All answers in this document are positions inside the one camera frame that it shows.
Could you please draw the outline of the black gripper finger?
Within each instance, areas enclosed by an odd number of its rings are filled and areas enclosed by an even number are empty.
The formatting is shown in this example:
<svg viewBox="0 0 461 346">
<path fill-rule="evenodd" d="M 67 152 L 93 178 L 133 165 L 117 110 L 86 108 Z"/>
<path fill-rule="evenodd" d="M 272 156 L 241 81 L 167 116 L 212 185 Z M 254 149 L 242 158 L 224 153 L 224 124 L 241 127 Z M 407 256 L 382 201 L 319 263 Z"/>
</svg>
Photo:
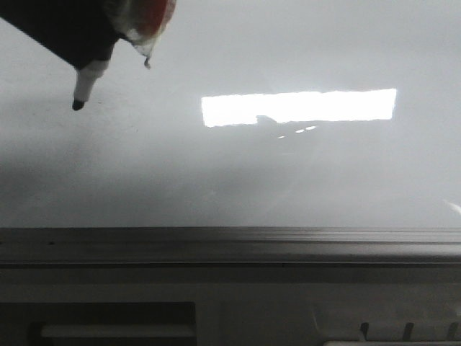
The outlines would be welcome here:
<svg viewBox="0 0 461 346">
<path fill-rule="evenodd" d="M 101 1 L 2 1 L 1 18 L 77 69 L 108 61 L 120 38 Z"/>
</svg>

